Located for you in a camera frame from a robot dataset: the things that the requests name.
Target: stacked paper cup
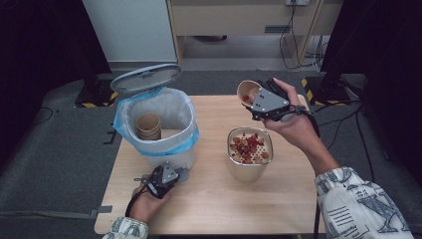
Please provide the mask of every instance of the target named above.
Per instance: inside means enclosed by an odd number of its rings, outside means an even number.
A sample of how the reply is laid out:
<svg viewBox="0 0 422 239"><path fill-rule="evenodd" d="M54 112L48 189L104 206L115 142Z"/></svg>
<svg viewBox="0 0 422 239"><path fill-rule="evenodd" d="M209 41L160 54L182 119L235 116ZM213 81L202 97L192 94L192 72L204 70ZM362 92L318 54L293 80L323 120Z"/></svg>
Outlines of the stacked paper cup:
<svg viewBox="0 0 422 239"><path fill-rule="evenodd" d="M153 113L142 115L136 121L137 136L142 140L161 139L161 120Z"/></svg>

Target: person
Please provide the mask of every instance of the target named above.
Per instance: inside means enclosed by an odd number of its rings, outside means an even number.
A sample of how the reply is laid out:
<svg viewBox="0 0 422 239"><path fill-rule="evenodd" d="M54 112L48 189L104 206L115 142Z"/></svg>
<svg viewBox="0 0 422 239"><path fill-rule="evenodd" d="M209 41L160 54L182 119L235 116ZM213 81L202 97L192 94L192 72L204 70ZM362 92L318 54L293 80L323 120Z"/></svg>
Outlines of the person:
<svg viewBox="0 0 422 239"><path fill-rule="evenodd" d="M278 79L274 81L286 91L292 107L301 104L295 87ZM308 158L316 174L317 204L326 238L413 238L403 215L385 191L362 180L352 168L340 166L307 116L294 115L286 121L263 119L263 124ZM159 200L145 193L131 208L130 218L118 218L104 238L146 238L147 223L169 197L167 193Z"/></svg>

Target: gray lid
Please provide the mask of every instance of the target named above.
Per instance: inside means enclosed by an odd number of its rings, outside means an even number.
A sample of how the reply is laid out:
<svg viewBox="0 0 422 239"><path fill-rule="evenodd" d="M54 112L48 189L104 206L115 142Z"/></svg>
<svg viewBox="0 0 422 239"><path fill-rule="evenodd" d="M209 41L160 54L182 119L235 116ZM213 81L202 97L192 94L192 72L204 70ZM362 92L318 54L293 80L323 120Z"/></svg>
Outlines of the gray lid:
<svg viewBox="0 0 422 239"><path fill-rule="evenodd" d="M114 79L110 87L120 94L150 90L175 81L181 74L177 64L161 64L126 73Z"/></svg>

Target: hand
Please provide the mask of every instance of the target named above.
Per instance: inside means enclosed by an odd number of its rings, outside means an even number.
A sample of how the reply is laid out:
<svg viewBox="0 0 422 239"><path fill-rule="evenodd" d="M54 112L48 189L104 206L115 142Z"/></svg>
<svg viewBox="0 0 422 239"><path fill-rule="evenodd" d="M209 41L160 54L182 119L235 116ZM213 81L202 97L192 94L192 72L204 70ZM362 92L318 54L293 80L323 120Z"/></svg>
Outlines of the hand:
<svg viewBox="0 0 422 239"><path fill-rule="evenodd" d="M142 183L133 190L132 197L139 192L141 188ZM170 199L170 194L171 190L167 192L162 199L158 199L146 190L146 192L142 193L133 203L129 217L148 224L157 211Z"/></svg>
<svg viewBox="0 0 422 239"><path fill-rule="evenodd" d="M299 106L301 104L295 87L278 79L274 79L274 82L288 94L289 101L292 106ZM317 133L315 132L311 121L304 115L294 115L287 121L264 119L263 123L265 128L278 132L289 143L300 149L305 149L307 146L311 146L311 142L318 139Z"/></svg>

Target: white wall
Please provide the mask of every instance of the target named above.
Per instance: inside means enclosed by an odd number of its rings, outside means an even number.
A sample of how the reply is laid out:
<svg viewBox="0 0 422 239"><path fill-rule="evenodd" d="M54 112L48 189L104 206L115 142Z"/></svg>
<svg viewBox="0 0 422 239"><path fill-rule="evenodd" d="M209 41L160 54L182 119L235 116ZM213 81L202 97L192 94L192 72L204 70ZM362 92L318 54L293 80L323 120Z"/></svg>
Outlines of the white wall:
<svg viewBox="0 0 422 239"><path fill-rule="evenodd" d="M176 62L165 0L84 0L109 62Z"/></svg>

